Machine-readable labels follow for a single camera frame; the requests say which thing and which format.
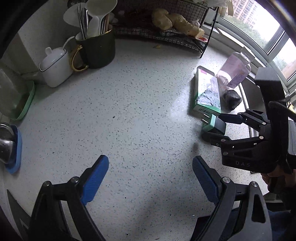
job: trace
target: black metal basket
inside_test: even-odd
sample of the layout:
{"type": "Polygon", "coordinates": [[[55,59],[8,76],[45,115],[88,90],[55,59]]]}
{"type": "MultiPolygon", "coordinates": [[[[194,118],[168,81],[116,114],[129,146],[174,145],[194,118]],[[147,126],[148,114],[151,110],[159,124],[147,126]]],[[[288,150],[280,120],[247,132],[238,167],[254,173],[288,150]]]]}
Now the black metal basket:
{"type": "Polygon", "coordinates": [[[160,40],[185,46],[203,54],[213,30],[212,27],[208,41],[204,42],[187,36],[174,28],[161,31],[152,24],[152,10],[164,8],[169,13],[181,14],[186,20],[198,20],[203,25],[209,10],[205,2],[193,3],[186,0],[119,0],[116,8],[124,10],[125,18],[129,18],[127,22],[122,23],[119,21],[117,25],[114,25],[117,37],[140,37],[160,40]]]}

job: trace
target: white spatula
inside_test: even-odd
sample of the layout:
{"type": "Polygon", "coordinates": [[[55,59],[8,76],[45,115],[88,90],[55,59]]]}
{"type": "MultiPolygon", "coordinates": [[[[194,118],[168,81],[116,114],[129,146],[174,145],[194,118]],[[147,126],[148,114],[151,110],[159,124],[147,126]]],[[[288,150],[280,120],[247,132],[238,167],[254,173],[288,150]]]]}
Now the white spatula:
{"type": "Polygon", "coordinates": [[[102,19],[110,13],[117,5],[117,0],[88,0],[85,8],[88,14],[92,16],[87,30],[87,37],[96,37],[101,33],[102,19]]]}

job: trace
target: barcode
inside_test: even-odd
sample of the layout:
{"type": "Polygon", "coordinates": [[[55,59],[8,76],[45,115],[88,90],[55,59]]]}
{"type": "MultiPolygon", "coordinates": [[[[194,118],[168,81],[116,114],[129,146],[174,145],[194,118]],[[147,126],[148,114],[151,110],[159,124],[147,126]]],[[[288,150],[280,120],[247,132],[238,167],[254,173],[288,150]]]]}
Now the barcode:
{"type": "Polygon", "coordinates": [[[207,114],[212,114],[212,112],[209,112],[209,111],[207,111],[207,110],[205,110],[203,108],[200,108],[199,110],[202,111],[202,112],[204,112],[204,113],[207,113],[207,114]]]}

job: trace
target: plastic bag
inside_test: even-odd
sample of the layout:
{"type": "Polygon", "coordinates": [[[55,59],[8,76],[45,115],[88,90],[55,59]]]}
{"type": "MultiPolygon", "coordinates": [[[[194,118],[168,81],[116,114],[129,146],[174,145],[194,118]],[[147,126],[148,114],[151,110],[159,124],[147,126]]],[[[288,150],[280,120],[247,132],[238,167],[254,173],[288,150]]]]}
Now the plastic bag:
{"type": "Polygon", "coordinates": [[[205,2],[207,3],[208,7],[226,7],[228,6],[228,3],[230,0],[193,0],[193,2],[205,2]]]}
{"type": "Polygon", "coordinates": [[[200,27],[199,19],[197,20],[188,20],[189,23],[193,24],[194,26],[200,27]]]}

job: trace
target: chopsticks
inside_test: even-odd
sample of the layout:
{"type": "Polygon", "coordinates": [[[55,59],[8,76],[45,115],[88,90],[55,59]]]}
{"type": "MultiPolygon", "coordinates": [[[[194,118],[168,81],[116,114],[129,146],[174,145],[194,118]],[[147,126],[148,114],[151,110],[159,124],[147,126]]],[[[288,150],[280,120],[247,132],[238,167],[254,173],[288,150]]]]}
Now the chopsticks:
{"type": "MultiPolygon", "coordinates": [[[[82,4],[77,6],[77,13],[78,13],[78,19],[80,23],[80,28],[81,28],[81,35],[83,39],[87,39],[87,29],[88,29],[88,24],[89,24],[89,15],[88,11],[85,8],[82,8],[82,4]]],[[[104,34],[108,31],[108,26],[109,26],[109,19],[110,15],[107,14],[101,23],[101,32],[100,34],[104,34]]]]}
{"type": "Polygon", "coordinates": [[[88,14],[87,10],[85,8],[82,8],[82,4],[80,3],[80,8],[79,5],[77,6],[77,13],[78,13],[78,19],[80,23],[80,28],[81,28],[81,34],[83,39],[87,39],[86,37],[86,31],[88,28],[88,14]]]}

